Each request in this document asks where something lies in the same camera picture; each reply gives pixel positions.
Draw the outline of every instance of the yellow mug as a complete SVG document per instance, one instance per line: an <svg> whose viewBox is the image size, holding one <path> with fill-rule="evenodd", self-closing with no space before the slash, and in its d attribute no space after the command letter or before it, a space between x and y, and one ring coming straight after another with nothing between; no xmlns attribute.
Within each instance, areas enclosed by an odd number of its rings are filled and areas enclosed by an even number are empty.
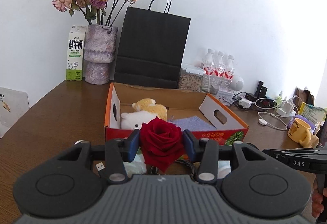
<svg viewBox="0 0 327 224"><path fill-rule="evenodd" d="M309 145L311 141L311 127L305 121L295 118L291 128L288 130L287 135L295 141L296 143L300 143L302 146Z"/></svg>

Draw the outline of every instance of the milk carton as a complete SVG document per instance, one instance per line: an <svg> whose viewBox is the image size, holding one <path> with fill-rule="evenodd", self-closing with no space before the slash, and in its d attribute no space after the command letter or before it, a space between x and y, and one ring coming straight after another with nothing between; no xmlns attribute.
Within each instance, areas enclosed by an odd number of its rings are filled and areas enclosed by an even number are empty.
<svg viewBox="0 0 327 224"><path fill-rule="evenodd" d="M72 26L68 37L67 80L82 80L86 26Z"/></svg>

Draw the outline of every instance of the plush toy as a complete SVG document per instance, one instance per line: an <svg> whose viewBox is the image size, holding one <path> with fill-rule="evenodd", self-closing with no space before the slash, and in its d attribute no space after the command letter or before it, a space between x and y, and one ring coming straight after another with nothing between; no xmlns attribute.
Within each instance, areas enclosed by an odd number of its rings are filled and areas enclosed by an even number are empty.
<svg viewBox="0 0 327 224"><path fill-rule="evenodd" d="M160 119L167 121L167 108L164 105L156 104L154 99L146 98L132 104L135 111L146 110L156 114Z"/></svg>
<svg viewBox="0 0 327 224"><path fill-rule="evenodd" d="M308 134L304 141L299 141L303 148L315 148L319 144L319 138L314 134Z"/></svg>
<svg viewBox="0 0 327 224"><path fill-rule="evenodd" d="M156 118L156 114L150 113L146 110L138 111L136 113L122 113L120 115L120 128L126 130L141 129L143 123L148 123Z"/></svg>

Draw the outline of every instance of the flower vase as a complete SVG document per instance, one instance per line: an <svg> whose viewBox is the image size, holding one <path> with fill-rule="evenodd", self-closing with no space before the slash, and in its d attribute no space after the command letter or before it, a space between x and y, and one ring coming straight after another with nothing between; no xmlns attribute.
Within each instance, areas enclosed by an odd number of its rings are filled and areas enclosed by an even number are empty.
<svg viewBox="0 0 327 224"><path fill-rule="evenodd" d="M88 27L84 59L89 61L85 81L103 85L109 82L109 63L115 60L118 27L92 24Z"/></svg>

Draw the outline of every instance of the red rose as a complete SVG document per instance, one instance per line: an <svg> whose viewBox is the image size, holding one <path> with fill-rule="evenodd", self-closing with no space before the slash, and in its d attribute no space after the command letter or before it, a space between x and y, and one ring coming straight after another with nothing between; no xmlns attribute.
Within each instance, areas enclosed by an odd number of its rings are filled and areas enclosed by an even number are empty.
<svg viewBox="0 0 327 224"><path fill-rule="evenodd" d="M142 124L140 142L145 163L163 172L184 153L180 127L158 117Z"/></svg>

